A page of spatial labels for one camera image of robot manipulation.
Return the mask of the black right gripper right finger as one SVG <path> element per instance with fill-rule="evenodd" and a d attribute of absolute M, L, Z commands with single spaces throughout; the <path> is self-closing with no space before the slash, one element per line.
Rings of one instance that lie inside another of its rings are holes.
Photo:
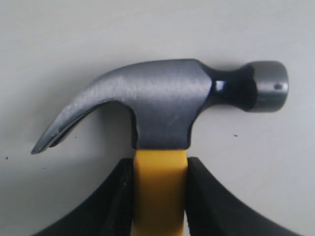
<path fill-rule="evenodd" d="M 192 236 L 293 236 L 230 193 L 197 157 L 188 159 L 186 215 Z"/>

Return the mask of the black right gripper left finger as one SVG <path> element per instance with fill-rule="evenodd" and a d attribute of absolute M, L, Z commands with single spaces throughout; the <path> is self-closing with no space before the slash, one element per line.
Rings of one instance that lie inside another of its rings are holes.
<path fill-rule="evenodd" d="M 132 213 L 133 160 L 123 158 L 84 202 L 36 235 L 129 236 Z"/>

